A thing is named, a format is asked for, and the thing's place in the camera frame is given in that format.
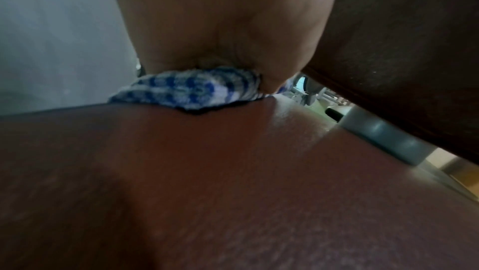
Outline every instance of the human hand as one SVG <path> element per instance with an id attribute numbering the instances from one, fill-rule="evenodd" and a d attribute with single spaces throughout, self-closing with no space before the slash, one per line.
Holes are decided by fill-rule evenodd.
<path id="1" fill-rule="evenodd" d="M 334 0 L 118 0 L 148 73 L 231 65 L 273 93 L 306 66 Z"/>

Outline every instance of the checkered cloth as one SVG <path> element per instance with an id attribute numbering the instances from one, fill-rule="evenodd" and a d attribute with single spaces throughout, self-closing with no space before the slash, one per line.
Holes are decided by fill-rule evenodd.
<path id="1" fill-rule="evenodd" d="M 120 89 L 109 102 L 199 110 L 270 96 L 258 92 L 259 83 L 257 73 L 233 67 L 167 71 L 139 78 L 132 85 Z M 278 93 L 288 91 L 290 87 L 291 83 L 288 82 Z"/>

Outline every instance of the blue and white cloth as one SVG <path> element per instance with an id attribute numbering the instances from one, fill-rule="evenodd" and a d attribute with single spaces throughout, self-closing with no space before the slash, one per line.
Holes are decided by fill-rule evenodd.
<path id="1" fill-rule="evenodd" d="M 167 71 L 145 75 L 113 95 L 110 103 L 157 104 L 185 110 L 254 101 L 270 95 L 258 92 L 260 77 L 251 70 L 221 66 L 215 69 Z M 291 82 L 277 93 L 288 91 Z"/>

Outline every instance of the dark brown object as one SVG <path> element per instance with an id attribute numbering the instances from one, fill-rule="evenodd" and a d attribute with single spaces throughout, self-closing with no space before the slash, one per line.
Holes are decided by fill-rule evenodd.
<path id="1" fill-rule="evenodd" d="M 285 98 L 0 121 L 0 269 L 477 269 L 479 209 Z"/>
<path id="2" fill-rule="evenodd" d="M 336 0 L 305 73 L 479 162 L 479 0 Z"/>

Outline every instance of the wall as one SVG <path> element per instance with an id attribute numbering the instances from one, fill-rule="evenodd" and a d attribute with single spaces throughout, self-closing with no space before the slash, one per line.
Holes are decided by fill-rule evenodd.
<path id="1" fill-rule="evenodd" d="M 104 102 L 135 64 L 115 0 L 0 0 L 0 114 Z"/>

